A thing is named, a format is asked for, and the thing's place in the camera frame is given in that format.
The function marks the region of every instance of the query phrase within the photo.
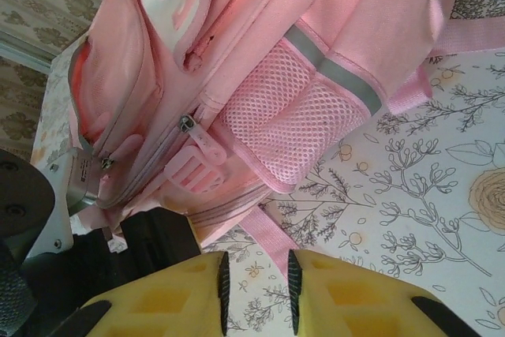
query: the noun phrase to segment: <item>yellow object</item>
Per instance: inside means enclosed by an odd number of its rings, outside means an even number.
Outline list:
[[[294,255],[301,267],[299,337],[447,337],[411,301],[440,302],[427,291],[322,254]],[[290,292],[299,290],[293,264]]]
[[[93,298],[86,305],[105,300],[112,307],[88,337],[222,336],[218,277],[224,254],[196,256]],[[227,309],[228,298],[224,302]]]

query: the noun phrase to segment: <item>floral tablecloth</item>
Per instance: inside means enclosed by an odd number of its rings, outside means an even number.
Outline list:
[[[505,0],[454,9],[504,13]],[[68,146],[66,72],[78,43],[52,65],[32,156],[39,168]],[[479,334],[505,335],[505,51],[425,68],[435,100],[379,113],[264,209],[300,247],[422,286]],[[286,283],[254,240],[235,227],[208,249],[230,253],[229,335],[292,335]]]

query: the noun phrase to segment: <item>backpack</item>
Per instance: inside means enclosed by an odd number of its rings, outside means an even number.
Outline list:
[[[505,45],[505,18],[449,21],[454,2],[103,0],[69,70],[73,146],[103,168],[81,221],[120,234],[161,206],[203,246],[242,222],[275,253],[260,201],[381,107],[429,99],[427,57]]]

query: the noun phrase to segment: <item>gray reflective stripe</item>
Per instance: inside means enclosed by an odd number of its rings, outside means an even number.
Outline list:
[[[293,25],[284,36],[316,67],[319,73],[357,96],[368,108],[370,114],[374,115],[382,107],[380,97],[370,84],[326,58],[316,44],[297,26]]]
[[[68,82],[69,82],[69,92],[70,92],[70,100],[72,102],[72,107],[73,107],[73,113],[76,115],[77,119],[77,132],[80,132],[80,117],[79,117],[79,112],[77,109],[76,101],[73,98],[72,95],[72,74],[73,74],[73,68],[75,67],[75,62],[77,58],[79,57],[79,53],[84,47],[85,41],[73,52],[72,58],[70,59],[70,66],[69,66],[69,75],[68,75]],[[85,152],[93,152],[93,147],[89,144],[89,142],[84,138],[83,135],[79,133],[77,136],[79,138],[80,146],[82,146],[82,149]]]

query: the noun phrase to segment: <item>pink strap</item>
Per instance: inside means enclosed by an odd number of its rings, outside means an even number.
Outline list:
[[[288,254],[290,249],[298,249],[290,236],[258,206],[252,208],[240,226],[267,252],[287,278]]]
[[[392,114],[401,114],[410,108],[426,103],[433,96],[425,70],[419,66],[417,70],[396,90],[387,101],[387,108]]]
[[[505,17],[447,22],[429,57],[505,47]]]

